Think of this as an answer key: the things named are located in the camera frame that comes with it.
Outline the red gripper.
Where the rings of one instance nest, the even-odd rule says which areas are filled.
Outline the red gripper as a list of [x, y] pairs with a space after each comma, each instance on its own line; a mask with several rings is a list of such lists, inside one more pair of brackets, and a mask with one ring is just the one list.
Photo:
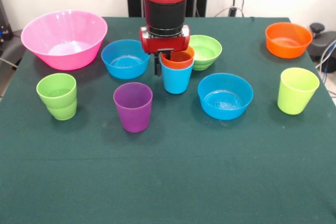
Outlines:
[[164, 52], [164, 57], [171, 60], [171, 51], [184, 51], [188, 48], [190, 41], [190, 28], [188, 25], [182, 27], [182, 31], [173, 37], [158, 37], [149, 33], [146, 27], [140, 27], [140, 42], [144, 52], [154, 54], [154, 74], [161, 75], [160, 54]]

